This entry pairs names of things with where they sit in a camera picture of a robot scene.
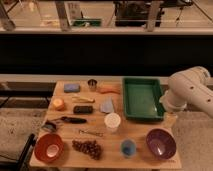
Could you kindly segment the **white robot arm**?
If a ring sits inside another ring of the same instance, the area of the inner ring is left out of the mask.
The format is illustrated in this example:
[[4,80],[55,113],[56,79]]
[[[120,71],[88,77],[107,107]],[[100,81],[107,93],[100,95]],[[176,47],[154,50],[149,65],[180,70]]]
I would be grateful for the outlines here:
[[159,102],[166,111],[165,128],[171,128],[179,112],[192,104],[213,119],[213,90],[207,87],[210,72],[201,66],[192,67],[172,74],[168,78],[168,89]]

